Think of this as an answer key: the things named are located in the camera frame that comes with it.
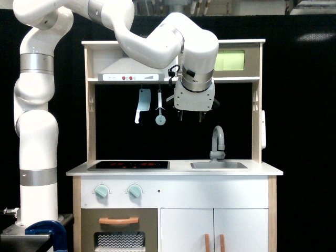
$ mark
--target green display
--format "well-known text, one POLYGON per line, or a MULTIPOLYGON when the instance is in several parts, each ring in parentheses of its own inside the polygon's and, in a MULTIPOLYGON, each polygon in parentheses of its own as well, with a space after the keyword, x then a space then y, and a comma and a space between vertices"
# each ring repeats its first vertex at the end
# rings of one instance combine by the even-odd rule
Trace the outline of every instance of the green display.
POLYGON ((215 63, 215 71, 244 70, 245 52, 243 50, 219 51, 215 63))

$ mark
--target cabinet door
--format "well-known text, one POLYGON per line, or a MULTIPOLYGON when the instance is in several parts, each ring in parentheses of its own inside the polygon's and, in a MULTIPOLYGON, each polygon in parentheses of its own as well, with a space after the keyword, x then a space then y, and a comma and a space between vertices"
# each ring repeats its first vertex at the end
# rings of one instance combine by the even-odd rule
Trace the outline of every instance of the cabinet door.
POLYGON ((221 252, 221 234, 225 252, 268 251, 268 209, 214 210, 215 252, 221 252))
POLYGON ((212 208, 161 209, 161 252, 206 252, 205 234, 209 235, 209 252, 213 252, 212 208))

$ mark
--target silver metal ring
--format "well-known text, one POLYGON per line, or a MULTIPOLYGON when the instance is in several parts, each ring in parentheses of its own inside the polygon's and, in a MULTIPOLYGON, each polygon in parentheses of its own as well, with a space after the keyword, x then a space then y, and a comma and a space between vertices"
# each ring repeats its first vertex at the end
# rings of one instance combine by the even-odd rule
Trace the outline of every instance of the silver metal ring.
POLYGON ((44 170, 21 170, 20 185, 42 186, 57 183, 57 167, 44 170))
POLYGON ((185 69, 183 66, 181 83, 186 89, 188 89, 191 92, 205 91, 211 85, 213 72, 214 70, 203 75, 195 74, 195 76, 192 77, 189 74, 187 74, 187 69, 185 69))
POLYGON ((101 20, 101 10, 103 9, 104 0, 89 0, 88 14, 92 21, 103 24, 101 20))
POLYGON ((43 20, 35 27, 40 30, 49 30, 55 25, 57 19, 58 19, 58 11, 55 10, 45 15, 43 20))
POLYGON ((21 54, 20 68, 22 72, 41 72, 54 74, 54 58, 45 54, 21 54))
POLYGON ((184 37, 183 37, 182 33, 180 33, 180 31, 178 29, 176 29, 174 26, 172 26, 170 24, 162 24, 159 27, 165 27, 165 28, 169 29, 173 34, 176 35, 176 37, 180 41, 180 44, 181 44, 181 53, 182 53, 183 52, 183 48, 184 48, 184 37))

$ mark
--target stovetop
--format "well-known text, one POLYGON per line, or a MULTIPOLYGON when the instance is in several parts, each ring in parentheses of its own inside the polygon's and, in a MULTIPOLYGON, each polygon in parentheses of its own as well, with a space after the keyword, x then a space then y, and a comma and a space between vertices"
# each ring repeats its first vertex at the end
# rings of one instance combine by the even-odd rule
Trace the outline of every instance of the stovetop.
POLYGON ((89 171, 164 169, 169 170, 169 161, 100 161, 88 168, 89 171))

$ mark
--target faucet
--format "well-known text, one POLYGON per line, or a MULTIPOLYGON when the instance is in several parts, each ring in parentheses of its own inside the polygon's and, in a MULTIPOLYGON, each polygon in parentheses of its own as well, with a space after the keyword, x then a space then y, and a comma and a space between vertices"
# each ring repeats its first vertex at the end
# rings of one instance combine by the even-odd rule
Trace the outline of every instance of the faucet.
POLYGON ((216 126, 214 128, 214 132, 212 133, 212 149, 210 151, 210 162, 218 162, 218 160, 222 161, 225 158, 225 153, 223 150, 225 150, 223 129, 221 126, 216 126))

